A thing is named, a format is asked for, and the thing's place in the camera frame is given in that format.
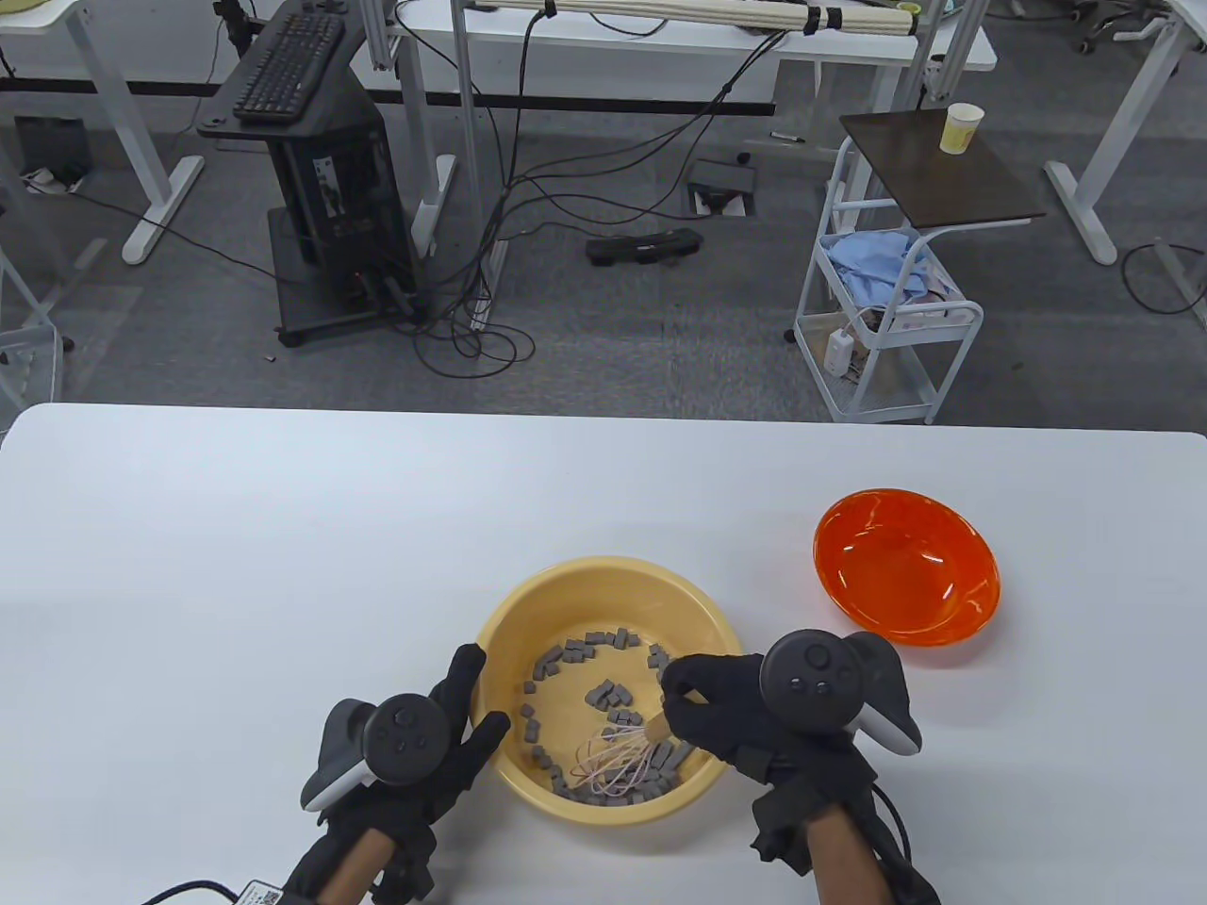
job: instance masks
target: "orange bowl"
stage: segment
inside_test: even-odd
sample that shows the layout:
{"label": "orange bowl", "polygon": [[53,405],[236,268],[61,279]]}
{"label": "orange bowl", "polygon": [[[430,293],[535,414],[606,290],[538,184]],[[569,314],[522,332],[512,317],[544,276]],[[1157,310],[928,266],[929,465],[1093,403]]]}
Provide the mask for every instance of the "orange bowl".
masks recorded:
{"label": "orange bowl", "polygon": [[1002,596],[985,539],[958,513],[909,490],[839,500],[817,524],[814,561],[839,609],[898,644],[966,641]]}

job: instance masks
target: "desk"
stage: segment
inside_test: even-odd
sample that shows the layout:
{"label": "desk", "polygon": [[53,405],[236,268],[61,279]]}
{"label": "desk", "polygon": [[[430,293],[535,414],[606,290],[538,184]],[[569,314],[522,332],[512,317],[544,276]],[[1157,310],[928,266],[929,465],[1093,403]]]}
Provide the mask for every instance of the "desk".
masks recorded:
{"label": "desk", "polygon": [[[1201,900],[1207,444],[1190,434],[40,405],[0,446],[0,900],[130,905],[284,880],[330,707],[426,689],[511,588],[642,556],[751,649],[849,631],[809,550],[900,486],[996,551],[985,634],[903,649],[916,758],[863,740],[945,903]],[[571,827],[492,773],[438,824],[433,901],[816,901],[724,777]],[[212,905],[205,893],[182,905]]]}
{"label": "desk", "polygon": [[[0,16],[0,37],[45,35],[60,22],[66,27],[88,70],[88,76],[97,86],[100,103],[109,113],[113,130],[126,148],[130,165],[151,203],[142,215],[144,220],[134,227],[122,249],[122,259],[127,264],[141,264],[159,241],[163,234],[162,227],[171,222],[188,189],[193,187],[202,167],[205,165],[205,158],[182,157],[171,175],[168,174],[126,80],[109,56],[101,53],[93,41],[91,19],[92,8],[86,0],[49,0],[25,12]],[[57,267],[62,272],[62,264]]]}
{"label": "desk", "polygon": [[[1153,49],[1127,89],[1081,177],[1077,179],[1068,164],[1060,160],[1044,164],[1044,173],[1056,189],[1056,195],[1073,220],[1077,232],[1081,234],[1090,255],[1100,264],[1115,263],[1119,251],[1094,205],[1119,169],[1124,154],[1144,124],[1148,111],[1161,95],[1165,83],[1170,81],[1178,60],[1200,41],[1207,41],[1207,0],[1170,0],[1170,21],[1158,34]],[[1196,313],[1200,319],[1203,317],[1201,309],[1196,309]]]}

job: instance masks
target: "vr controller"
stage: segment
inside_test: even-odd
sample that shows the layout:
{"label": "vr controller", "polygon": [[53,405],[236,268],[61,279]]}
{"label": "vr controller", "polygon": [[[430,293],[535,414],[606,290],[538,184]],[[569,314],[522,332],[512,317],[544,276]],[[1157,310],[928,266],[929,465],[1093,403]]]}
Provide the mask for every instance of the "vr controller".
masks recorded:
{"label": "vr controller", "polygon": [[322,811],[378,780],[419,782],[444,760],[450,734],[444,711],[424,695],[395,695],[377,707],[340,701],[322,728],[319,769],[302,787],[302,810]]}
{"label": "vr controller", "polygon": [[820,629],[785,635],[763,658],[759,690],[768,710],[793,732],[853,735],[862,729],[893,754],[922,751],[900,656],[870,631],[845,638]]}
{"label": "vr controller", "polygon": [[[768,710],[794,732],[862,729],[894,754],[922,749],[900,658],[879,635],[840,638],[817,629],[786,635],[763,658],[759,687]],[[302,788],[302,808],[322,811],[377,781],[419,782],[439,766],[449,737],[444,711],[424,695],[395,695],[377,707],[340,701],[323,725],[319,769]]]}

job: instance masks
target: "sticker label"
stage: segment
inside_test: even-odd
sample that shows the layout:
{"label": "sticker label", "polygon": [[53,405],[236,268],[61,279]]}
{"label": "sticker label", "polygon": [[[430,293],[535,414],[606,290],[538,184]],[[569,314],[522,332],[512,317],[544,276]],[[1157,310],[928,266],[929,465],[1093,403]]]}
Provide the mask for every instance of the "sticker label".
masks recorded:
{"label": "sticker label", "polygon": [[252,880],[240,893],[235,905],[276,905],[281,900],[281,894],[275,886]]}

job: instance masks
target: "black device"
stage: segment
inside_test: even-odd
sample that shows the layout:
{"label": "black device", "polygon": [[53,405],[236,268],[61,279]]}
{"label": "black device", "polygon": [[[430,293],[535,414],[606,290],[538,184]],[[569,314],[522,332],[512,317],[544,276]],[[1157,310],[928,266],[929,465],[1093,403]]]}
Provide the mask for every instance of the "black device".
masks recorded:
{"label": "black device", "polygon": [[[197,130],[208,138],[268,145],[285,206],[268,211],[268,235],[281,326],[293,348],[319,332],[406,321],[427,305],[421,262],[402,208],[385,123],[349,64],[365,42],[360,7],[343,0],[285,0],[268,22],[249,19],[234,0],[216,0],[239,65],[203,101]],[[337,22],[322,60],[307,58],[304,80],[290,84],[281,110],[244,118],[240,110],[267,87],[299,22]],[[296,72],[301,65],[295,60]],[[314,78],[314,87],[309,86]]]}
{"label": "black device", "polygon": [[348,699],[322,728],[319,769],[302,787],[302,807],[322,811],[357,786],[409,786],[441,765],[449,723],[431,697],[395,695],[374,707]]}
{"label": "black device", "polygon": [[820,629],[785,635],[763,658],[759,690],[768,710],[793,732],[862,729],[894,754],[922,749],[900,655],[870,631],[845,638]]}
{"label": "black device", "polygon": [[653,264],[667,258],[695,255],[704,244],[704,237],[694,229],[682,227],[665,233],[648,235],[618,235],[612,239],[589,239],[587,257],[595,267],[612,267],[617,262],[635,261]]}
{"label": "black device", "polygon": [[327,12],[285,17],[234,105],[240,119],[295,122],[322,82],[332,52],[344,35],[344,19]]}

